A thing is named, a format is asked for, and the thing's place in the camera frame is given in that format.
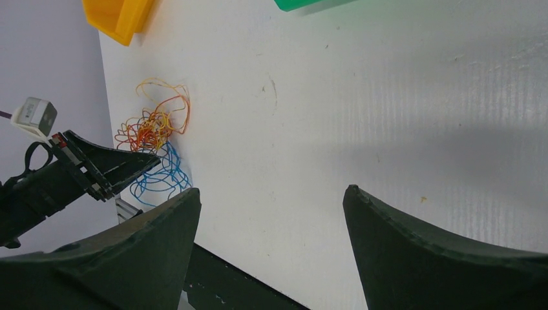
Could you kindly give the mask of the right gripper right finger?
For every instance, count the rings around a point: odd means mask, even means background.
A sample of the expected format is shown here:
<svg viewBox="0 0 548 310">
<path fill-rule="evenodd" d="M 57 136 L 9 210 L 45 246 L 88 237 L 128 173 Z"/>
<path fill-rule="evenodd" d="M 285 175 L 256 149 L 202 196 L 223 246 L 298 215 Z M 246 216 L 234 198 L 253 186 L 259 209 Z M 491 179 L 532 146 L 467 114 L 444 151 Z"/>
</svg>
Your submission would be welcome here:
<svg viewBox="0 0 548 310">
<path fill-rule="evenodd" d="M 369 309 L 546 309 L 547 255 L 479 242 L 356 185 L 344 216 Z"/>
</svg>

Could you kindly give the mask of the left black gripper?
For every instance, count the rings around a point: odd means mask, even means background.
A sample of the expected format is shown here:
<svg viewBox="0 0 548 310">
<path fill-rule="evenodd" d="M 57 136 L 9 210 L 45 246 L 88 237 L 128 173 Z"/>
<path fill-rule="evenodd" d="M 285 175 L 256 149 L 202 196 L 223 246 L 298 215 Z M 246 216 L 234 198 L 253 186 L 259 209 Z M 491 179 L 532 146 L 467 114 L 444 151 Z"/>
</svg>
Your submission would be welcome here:
<svg viewBox="0 0 548 310">
<path fill-rule="evenodd" d="M 20 236 L 62 211 L 85 191 L 105 202 L 160 164 L 155 154 L 104 147 L 71 130 L 53 134 L 49 142 L 52 146 L 33 142 L 25 153 L 23 173 L 1 184 L 2 247 L 20 247 Z M 31 169 L 30 160 L 38 147 L 47 151 L 48 158 L 40 169 Z M 74 179 L 69 164 L 87 171 L 89 185 L 85 191 Z"/>
</svg>

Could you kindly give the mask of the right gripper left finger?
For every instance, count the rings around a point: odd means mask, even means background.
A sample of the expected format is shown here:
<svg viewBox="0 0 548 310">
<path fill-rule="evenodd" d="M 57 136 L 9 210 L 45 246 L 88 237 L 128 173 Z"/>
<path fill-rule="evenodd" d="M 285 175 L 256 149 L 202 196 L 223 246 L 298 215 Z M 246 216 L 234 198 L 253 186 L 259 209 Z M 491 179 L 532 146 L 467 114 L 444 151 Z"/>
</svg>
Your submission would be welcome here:
<svg viewBox="0 0 548 310">
<path fill-rule="evenodd" d="M 51 253 L 1 259 L 2 309 L 176 309 L 198 228 L 200 191 Z"/>
</svg>

